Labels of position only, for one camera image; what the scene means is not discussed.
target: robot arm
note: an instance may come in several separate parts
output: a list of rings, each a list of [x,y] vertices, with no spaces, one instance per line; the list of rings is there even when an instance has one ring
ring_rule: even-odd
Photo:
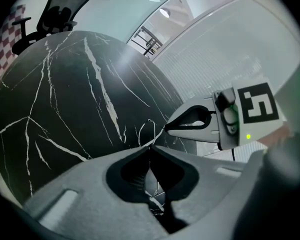
[[[232,87],[180,106],[164,129],[175,137],[218,143],[221,150],[257,141],[283,126],[267,78],[235,81]]]

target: red and white checkered pattern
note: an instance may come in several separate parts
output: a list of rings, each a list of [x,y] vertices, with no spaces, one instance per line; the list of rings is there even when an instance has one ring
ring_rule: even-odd
[[[0,79],[8,66],[14,61],[16,55],[12,53],[12,46],[21,39],[20,25],[12,26],[12,23],[21,19],[26,10],[25,5],[12,7],[10,15],[5,19],[0,29]]]

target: office chair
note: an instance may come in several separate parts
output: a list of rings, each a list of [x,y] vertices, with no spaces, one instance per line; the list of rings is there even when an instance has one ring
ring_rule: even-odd
[[[64,31],[72,31],[77,22],[73,21],[79,10],[89,0],[48,0],[43,13],[36,26],[36,32],[26,35],[26,21],[31,17],[21,18],[12,23],[13,26],[21,25],[21,39],[12,47],[16,55],[47,34],[56,34]]]

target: white marble vein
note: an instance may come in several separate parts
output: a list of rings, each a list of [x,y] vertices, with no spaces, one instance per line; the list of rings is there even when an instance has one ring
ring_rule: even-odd
[[[56,114],[58,115],[58,117],[60,118],[60,120],[63,122],[64,126],[68,129],[68,131],[70,132],[71,136],[73,137],[73,139],[79,144],[79,146],[82,148],[82,150],[87,154],[88,158],[89,159],[92,159],[92,157],[90,156],[90,154],[84,149],[84,147],[81,145],[81,143],[77,140],[77,138],[73,135],[73,133],[71,132],[70,128],[68,127],[68,125],[66,124],[66,122],[62,119],[61,115],[60,115],[60,112],[59,112],[59,108],[58,108],[58,100],[57,100],[57,95],[56,95],[56,89],[52,83],[52,78],[51,78],[51,70],[50,70],[50,66],[51,66],[51,63],[52,63],[52,60],[53,60],[53,57],[51,58],[50,60],[50,63],[49,63],[49,59],[50,57],[58,50],[58,48],[68,39],[68,37],[71,35],[72,32],[70,32],[68,34],[68,36],[65,38],[65,40],[61,43],[61,44],[58,44],[58,46],[56,47],[56,49],[51,53],[51,49],[49,50],[48,52],[48,55],[47,57],[45,58],[45,60],[47,60],[47,72],[48,72],[48,82],[49,82],[49,85],[50,85],[50,106],[52,106],[52,91],[53,91],[53,94],[54,94],[54,100],[55,100],[55,109],[54,111],[56,112]]]
[[[138,135],[138,131],[137,131],[137,128],[136,126],[134,126],[134,129],[135,129],[135,134],[136,134],[136,137],[139,139],[139,135]]]
[[[110,72],[113,76],[115,76],[115,73],[113,73],[113,71],[112,71],[112,70],[110,69],[110,67],[109,67],[109,64],[107,63],[107,60],[106,60],[105,55],[103,55],[103,58],[100,57],[100,59],[104,61],[105,66],[106,66],[106,68],[109,70],[109,72]]]
[[[79,55],[79,56],[80,56],[80,54],[79,54],[79,53],[77,53],[77,52],[74,52],[74,51],[72,51],[71,49],[69,49],[69,52],[70,52],[70,53],[73,53],[73,54],[76,54],[76,55]]]
[[[51,50],[49,50],[49,53],[48,53],[47,71],[48,71],[48,82],[49,82],[49,85],[50,85],[50,92],[49,92],[49,94],[50,94],[50,107],[52,107],[52,90],[55,92],[55,88],[54,88],[54,85],[52,84],[52,81],[51,81],[51,71],[50,71],[51,63],[49,64],[50,52],[51,52]]]
[[[166,137],[166,136],[164,136],[164,143],[166,144],[167,148],[170,149],[170,147],[169,147],[169,145],[168,145],[168,142],[167,142],[167,137]]]
[[[14,195],[14,192],[13,192],[13,190],[11,188],[11,185],[10,185],[10,175],[9,175],[9,172],[8,172],[8,169],[7,169],[4,138],[3,138],[2,134],[0,136],[1,136],[1,140],[2,140],[3,162],[4,162],[5,172],[6,172],[6,175],[7,175],[7,178],[8,178],[8,186],[9,186],[9,189],[11,190],[12,194]]]
[[[74,43],[72,43],[72,44],[69,44],[69,45],[63,47],[62,49],[58,50],[56,53],[54,53],[54,52],[51,53],[50,56],[55,56],[55,58],[57,59],[57,58],[58,58],[58,54],[59,54],[62,50],[66,49],[66,48],[68,48],[68,47],[74,46],[75,44],[77,44],[77,43],[79,43],[79,42],[81,42],[81,41],[83,41],[83,40],[84,40],[84,39],[80,39],[80,40],[78,40],[78,41],[76,41],[76,42],[74,42]]]
[[[41,138],[45,139],[46,141],[52,143],[52,144],[53,144],[55,147],[57,147],[58,149],[60,149],[60,150],[62,150],[62,151],[64,151],[64,152],[67,152],[67,153],[69,153],[69,154],[71,154],[71,155],[73,155],[73,156],[79,158],[81,161],[84,161],[84,162],[87,161],[87,159],[86,159],[85,157],[81,156],[80,154],[78,154],[78,153],[76,153],[76,152],[73,152],[73,151],[67,149],[66,147],[60,146],[59,144],[55,143],[52,139],[45,138],[45,137],[43,137],[43,136],[41,136],[41,135],[39,135],[39,136],[40,136]]]
[[[165,209],[162,207],[161,203],[159,203],[159,201],[157,199],[152,197],[147,191],[145,191],[145,193],[149,196],[149,200],[151,202],[155,203],[162,212],[165,211]]]
[[[123,132],[123,136],[124,136],[124,142],[123,143],[126,143],[126,140],[127,140],[126,130],[127,130],[127,126],[125,125],[124,126],[124,132]]]
[[[163,131],[164,131],[164,129],[162,128],[162,130],[158,133],[157,136],[155,136],[155,138],[153,140],[150,140],[149,142],[147,142],[146,144],[144,144],[142,147],[147,147],[150,144],[154,143],[161,136],[161,134],[163,133]]]
[[[16,88],[23,80],[25,80],[33,71],[35,71],[42,63],[38,64],[37,66],[34,67],[24,78],[22,78],[18,83],[14,85],[14,87],[11,88],[11,91],[13,91],[14,88]]]
[[[156,140],[156,123],[155,123],[154,121],[152,121],[151,119],[148,119],[147,122],[152,122],[152,123],[153,123],[153,134],[154,134],[153,139]],[[145,122],[145,123],[141,126],[141,128],[140,128],[140,130],[139,130],[139,134],[138,134],[138,143],[139,143],[139,147],[141,147],[141,144],[140,144],[140,133],[141,133],[141,130],[143,129],[143,127],[146,125],[147,122]]]
[[[7,85],[4,83],[4,81],[2,81],[2,80],[1,80],[1,84],[3,84],[3,86],[6,87],[6,88],[10,88],[10,87],[7,86]]]
[[[71,32],[66,36],[66,38],[63,40],[62,43],[59,43],[59,44],[56,46],[55,50],[52,52],[51,55],[53,55],[53,54],[59,49],[59,47],[62,46],[62,45],[65,43],[65,41],[67,41],[67,39],[69,38],[69,36],[71,36],[72,34],[73,34],[73,31],[71,31]]]
[[[98,107],[96,107],[96,110],[98,111],[98,114],[99,114],[100,120],[101,120],[101,122],[102,122],[103,128],[104,128],[104,130],[105,130],[105,132],[106,132],[106,135],[108,136],[108,139],[109,139],[111,145],[113,146],[113,143],[112,143],[112,141],[111,141],[111,139],[110,139],[110,137],[109,137],[107,128],[106,128],[106,126],[105,126],[105,124],[104,124],[104,121],[102,120],[102,117],[101,117],[100,112],[99,112],[99,110],[101,111],[101,108],[100,108],[100,104],[98,104],[98,102],[97,102],[97,100],[96,100],[95,93],[94,93],[94,91],[93,91],[93,89],[92,89],[92,85],[91,85],[91,83],[90,83],[90,78],[89,78],[88,68],[86,68],[86,76],[87,76],[87,78],[88,78],[88,82],[89,82],[89,86],[90,86],[90,91],[91,91],[92,97],[93,97],[95,103],[96,103],[97,106],[98,106]]]
[[[19,119],[19,120],[17,120],[17,121],[14,121],[14,122],[9,123],[6,127],[4,127],[2,130],[0,130],[0,134],[2,134],[3,132],[5,132],[6,129],[8,129],[10,126],[13,126],[13,125],[16,124],[16,123],[19,123],[20,121],[22,121],[23,119],[26,119],[26,118],[28,118],[28,117],[25,116],[25,117],[23,117],[23,118],[21,118],[21,119]]]
[[[111,60],[109,60],[110,62],[111,62],[111,65],[112,65],[112,68],[113,68],[113,70],[114,70],[114,72],[115,72],[115,74],[117,75],[117,77],[121,80],[121,82],[122,82],[122,84],[123,84],[123,86],[130,92],[130,93],[132,93],[139,101],[141,101],[143,104],[145,104],[147,107],[149,107],[150,108],[150,106],[147,104],[147,103],[145,103],[141,98],[139,98],[126,84],[125,84],[125,82],[122,80],[122,78],[120,77],[120,75],[118,74],[118,72],[117,72],[117,70],[116,70],[116,68],[113,66],[113,64],[112,64],[112,61]]]
[[[100,36],[102,36],[104,39],[106,39],[106,37],[105,37],[103,34],[98,33],[98,35],[100,35]]]
[[[48,131],[45,128],[43,128],[40,124],[38,124],[35,120],[33,120],[31,117],[29,117],[29,118],[32,122],[34,122],[37,126],[39,126],[45,134],[48,133]]]
[[[39,154],[40,159],[41,159],[42,162],[44,162],[44,163],[46,164],[46,166],[48,166],[48,168],[51,170],[49,164],[46,162],[46,160],[45,160],[44,157],[42,156],[41,151],[40,151],[40,149],[39,149],[39,147],[38,147],[37,142],[34,141],[34,143],[35,143],[35,147],[36,147],[36,150],[38,151],[38,154]]]
[[[120,54],[120,56],[124,59],[124,60],[126,60],[125,59],[125,57],[122,55],[122,53],[117,49],[117,51],[118,51],[118,53]],[[128,66],[129,66],[129,68],[132,70],[132,72],[134,73],[134,75],[139,79],[139,81],[140,81],[140,83],[143,85],[143,87],[145,88],[145,90],[146,90],[146,92],[150,95],[150,97],[152,98],[152,100],[154,101],[154,103],[155,103],[155,105],[156,105],[156,107],[159,109],[159,107],[158,107],[158,105],[157,105],[157,103],[155,102],[155,100],[154,100],[154,98],[152,97],[152,95],[150,94],[150,92],[148,91],[148,89],[147,89],[147,87],[145,86],[145,84],[142,82],[142,80],[139,78],[139,76],[137,75],[137,73],[134,71],[134,69],[131,67],[131,65],[127,62],[127,64],[128,64]]]
[[[28,162],[29,162],[29,141],[30,141],[29,136],[28,136],[28,124],[29,124],[29,121],[30,121],[30,118],[31,118],[32,109],[34,108],[34,105],[35,105],[37,97],[38,97],[38,92],[39,92],[39,89],[40,89],[40,86],[41,86],[41,82],[44,78],[44,68],[45,68],[46,59],[47,59],[47,57],[43,60],[40,82],[39,82],[38,88],[37,88],[36,93],[35,93],[34,101],[32,103],[31,109],[30,109],[30,113],[28,115],[28,120],[26,121],[26,125],[25,125],[25,140],[26,140],[26,161],[25,161],[25,165],[26,165],[26,170],[27,170],[28,176],[30,176],[30,171],[29,171],[29,167],[28,167]],[[29,184],[30,184],[30,193],[31,193],[31,196],[32,196],[33,192],[32,192],[32,185],[31,185],[31,180],[30,179],[29,179]]]
[[[167,100],[166,95],[162,93],[162,91],[155,85],[155,83],[151,80],[151,78],[147,75],[147,73],[136,63],[140,71],[149,79],[149,81],[153,84],[153,86],[158,90],[159,93],[161,93],[162,97],[165,99],[165,101],[170,104],[170,102]]]
[[[145,62],[143,62],[144,66],[146,67],[146,69],[149,71],[149,73],[152,75],[152,77],[156,80],[156,82],[159,84],[159,86],[168,94],[168,99],[169,100],[173,100],[170,93],[166,90],[166,88],[164,87],[164,85],[160,82],[160,80],[156,77],[156,75],[150,70],[150,68],[148,68],[147,64]]]
[[[95,35],[95,38],[96,38],[97,40],[100,39],[100,40],[102,40],[106,45],[109,44],[110,40],[106,40],[105,38],[102,38],[102,37],[98,36],[96,33],[94,33],[94,35]]]
[[[153,100],[153,102],[154,102],[154,104],[155,104],[155,106],[157,107],[157,109],[159,110],[159,112],[160,112],[160,114],[161,114],[161,116],[163,117],[163,119],[167,122],[167,119],[165,118],[165,116],[164,116],[164,114],[162,113],[162,111],[160,110],[160,108],[159,108],[159,106],[158,106],[158,104],[156,103],[156,101],[155,101],[155,99],[154,99],[154,97],[150,94],[150,92],[148,92],[149,93],[149,95],[150,95],[150,97],[152,98],[152,100]]]
[[[86,37],[84,38],[84,49],[85,49],[86,55],[88,56],[89,60],[91,61],[92,67],[95,71],[95,79],[97,79],[99,81],[100,85],[101,85],[101,91],[102,91],[103,98],[104,98],[104,101],[105,101],[106,109],[108,110],[110,118],[111,118],[111,120],[112,120],[112,122],[115,126],[115,129],[117,131],[119,139],[122,141],[122,137],[121,137],[121,134],[120,134],[120,128],[119,128],[119,125],[118,125],[118,122],[117,122],[118,116],[117,116],[116,110],[115,110],[114,105],[112,104],[112,102],[111,102],[111,100],[110,100],[110,98],[107,94],[107,91],[106,91],[106,88],[105,88],[105,85],[104,85],[104,81],[101,77],[101,68],[97,65],[96,58],[94,57],[92,51],[90,50],[90,48],[88,46],[88,42],[87,42]]]
[[[183,148],[184,148],[184,151],[185,151],[186,153],[188,153],[188,151],[186,150],[186,147],[185,147],[183,141],[182,141],[180,138],[178,138],[178,139],[179,139],[179,141],[181,142],[181,144],[182,144],[182,146],[183,146]]]
[[[163,212],[157,213],[157,212],[155,212],[156,210],[154,210],[154,209],[150,209],[150,211],[152,211],[152,213],[153,213],[154,216],[157,216],[157,215],[162,216],[162,215],[164,215]]]
[[[100,107],[100,104],[101,104],[101,97],[99,97],[99,103],[98,103],[98,106],[99,106],[100,112],[102,112],[101,107]]]
[[[55,97],[55,102],[57,103],[57,98],[56,98],[56,93],[54,93],[54,97]],[[79,144],[79,146],[82,148],[83,152],[87,154],[88,158],[92,159],[92,157],[90,156],[90,154],[84,149],[84,147],[81,145],[81,143],[77,140],[77,138],[73,135],[72,131],[70,130],[70,128],[68,127],[68,125],[66,124],[66,122],[62,119],[60,113],[59,113],[59,109],[58,109],[58,104],[56,104],[56,109],[54,110],[56,112],[56,114],[58,115],[58,117],[60,118],[60,120],[63,122],[64,126],[68,129],[69,133],[71,134],[72,138]]]

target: black cable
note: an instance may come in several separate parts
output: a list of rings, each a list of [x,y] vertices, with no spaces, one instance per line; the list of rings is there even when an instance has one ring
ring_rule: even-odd
[[[236,161],[235,150],[233,148],[231,148],[231,153],[232,153],[232,159],[233,159],[233,161]]]

